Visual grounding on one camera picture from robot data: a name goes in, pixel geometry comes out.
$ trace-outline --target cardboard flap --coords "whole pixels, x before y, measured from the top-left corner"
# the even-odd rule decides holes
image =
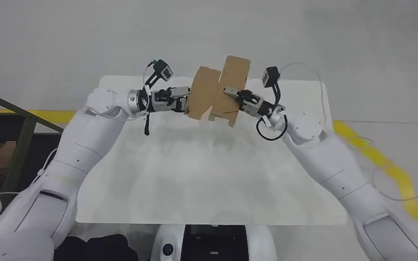
[[[201,119],[215,101],[221,72],[200,67],[196,73],[189,94],[189,117]]]
[[[229,126],[233,127],[239,111],[239,105],[234,99],[223,93],[226,87],[245,89],[250,61],[235,56],[228,56],[222,70],[221,79],[211,115],[229,119]]]

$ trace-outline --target yellow tape line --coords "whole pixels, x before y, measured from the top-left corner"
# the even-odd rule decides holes
[[[0,110],[1,113],[10,113],[10,110]],[[68,110],[29,110],[47,121],[58,124],[67,124],[74,116],[74,111]],[[412,178],[403,169],[388,159],[382,152],[371,146],[366,140],[358,138],[359,135],[342,121],[334,121],[334,130],[341,138],[347,140],[356,147],[363,156],[372,161],[378,168],[391,177],[398,186],[401,198],[415,198],[415,189]],[[402,202],[406,212],[418,221],[418,200],[406,200]]]
[[[391,177],[398,186],[400,198],[411,200],[402,201],[406,213],[418,221],[418,201],[415,198],[415,189],[411,176],[382,152],[371,146],[369,142],[359,138],[359,135],[342,121],[334,121],[334,130],[341,138],[356,147],[363,156],[372,161],[378,168]]]
[[[28,112],[55,124],[67,124],[76,113],[70,110],[28,110]],[[0,110],[0,114],[8,113],[13,112],[11,110]]]

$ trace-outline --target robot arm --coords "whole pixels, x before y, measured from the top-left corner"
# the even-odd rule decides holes
[[[168,65],[161,62],[154,63],[157,73],[147,87],[172,76]],[[90,93],[86,106],[66,126],[54,159],[0,216],[0,260],[52,259],[54,248],[74,223],[83,180],[110,151],[125,122],[150,112],[185,112],[188,94],[188,87],[153,92],[144,88],[122,94],[97,88]],[[44,244],[34,247],[33,240]]]
[[[308,113],[285,115],[283,106],[251,91],[226,88],[224,93],[233,97],[241,110],[281,131],[278,137],[283,136],[309,176],[332,193],[353,219],[357,239],[369,259],[418,260],[417,224],[391,211],[333,131],[323,129]]]

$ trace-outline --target white tabletop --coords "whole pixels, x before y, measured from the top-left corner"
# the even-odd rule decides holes
[[[190,86],[172,78],[154,88]],[[105,76],[101,87],[139,89],[142,77]],[[273,101],[271,89],[250,89]],[[327,90],[318,82],[280,81],[287,110],[309,111],[332,128]],[[240,112],[234,128],[217,119],[195,121],[164,112],[126,122],[109,154],[78,194],[80,223],[339,224],[346,212],[316,184],[282,141],[267,142],[256,119]]]

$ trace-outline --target concrete floor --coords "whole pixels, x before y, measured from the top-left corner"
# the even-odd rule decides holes
[[[322,73],[333,119],[373,139],[416,183],[417,13],[414,0],[0,1],[0,96],[27,109],[75,110],[102,76],[142,74],[153,58],[193,76],[240,55],[254,78],[303,61]],[[314,79],[296,68],[283,77]],[[393,192],[390,181],[383,186]],[[105,226],[88,233],[121,230],[149,256],[156,226]],[[271,229],[281,260],[366,260],[350,224]]]

